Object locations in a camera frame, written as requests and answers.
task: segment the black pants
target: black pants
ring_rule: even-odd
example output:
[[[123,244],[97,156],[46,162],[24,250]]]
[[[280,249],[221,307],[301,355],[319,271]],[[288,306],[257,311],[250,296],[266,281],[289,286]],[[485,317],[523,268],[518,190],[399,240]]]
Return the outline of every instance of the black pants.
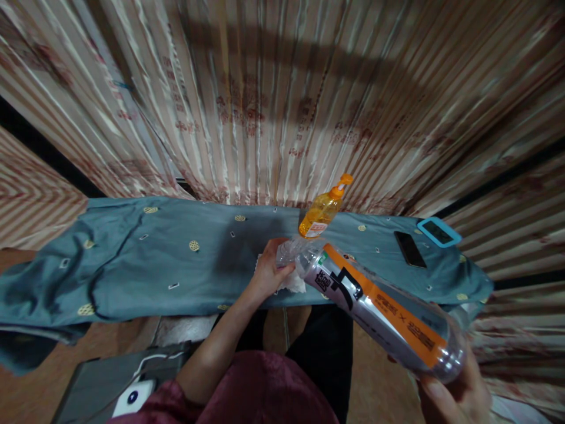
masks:
[[[266,310],[251,318],[236,352],[263,349]],[[336,305],[316,305],[304,328],[286,353],[324,394],[341,424],[347,420],[351,366],[353,365],[353,320]]]

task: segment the hand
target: hand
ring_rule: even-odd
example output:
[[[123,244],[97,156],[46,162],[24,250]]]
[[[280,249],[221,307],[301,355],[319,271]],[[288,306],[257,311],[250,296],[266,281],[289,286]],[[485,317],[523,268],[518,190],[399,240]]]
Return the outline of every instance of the hand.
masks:
[[[257,261],[255,274],[245,291],[260,303],[276,292],[283,280],[294,271],[294,263],[281,269],[277,269],[276,265],[277,247],[287,240],[285,237],[269,240]]]
[[[492,397],[468,343],[466,351],[465,365],[454,382],[444,386],[433,377],[421,378],[418,388],[427,423],[490,423]]]

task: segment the blue phone case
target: blue phone case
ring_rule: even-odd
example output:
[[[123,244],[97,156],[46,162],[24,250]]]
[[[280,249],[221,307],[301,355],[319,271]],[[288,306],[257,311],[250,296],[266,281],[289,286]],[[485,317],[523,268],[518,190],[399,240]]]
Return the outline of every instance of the blue phone case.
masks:
[[[448,241],[447,243],[442,243],[440,242],[433,234],[431,234],[428,230],[426,230],[424,228],[424,225],[428,222],[432,222],[435,225],[437,225],[442,231],[444,231],[448,236],[450,236],[453,240]],[[456,232],[453,228],[451,228],[449,225],[447,225],[444,221],[442,221],[441,219],[437,218],[437,217],[430,217],[430,218],[426,218],[423,221],[420,221],[419,223],[416,224],[416,226],[418,227],[418,229],[424,233],[425,235],[428,236],[428,238],[433,241],[434,243],[436,243],[436,245],[438,245],[439,247],[450,247],[453,246],[454,244],[459,243],[460,241],[462,241],[462,236],[460,236],[458,234],[458,232]]]

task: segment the black phone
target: black phone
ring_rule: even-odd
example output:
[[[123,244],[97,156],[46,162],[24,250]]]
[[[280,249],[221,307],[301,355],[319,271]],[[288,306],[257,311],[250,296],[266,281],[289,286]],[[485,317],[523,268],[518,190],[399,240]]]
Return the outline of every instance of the black phone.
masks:
[[[406,259],[406,263],[418,268],[427,268],[424,258],[422,258],[412,236],[406,233],[401,233],[400,231],[395,231],[394,235],[398,245],[400,246],[400,250],[404,255],[404,259]]]

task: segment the beige striped curtain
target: beige striped curtain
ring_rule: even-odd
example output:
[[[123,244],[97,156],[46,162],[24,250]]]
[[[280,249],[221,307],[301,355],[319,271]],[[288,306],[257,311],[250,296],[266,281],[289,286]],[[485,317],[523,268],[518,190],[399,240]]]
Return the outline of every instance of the beige striped curtain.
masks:
[[[84,212],[87,200],[0,127],[0,249],[40,249]]]
[[[464,237],[459,248],[493,280],[565,268],[565,153],[446,222]]]
[[[469,329],[494,395],[565,421],[565,282],[501,290]]]
[[[201,198],[431,214],[565,133],[552,1],[104,0]]]
[[[106,195],[192,198],[69,2],[0,2],[0,65],[0,95]]]

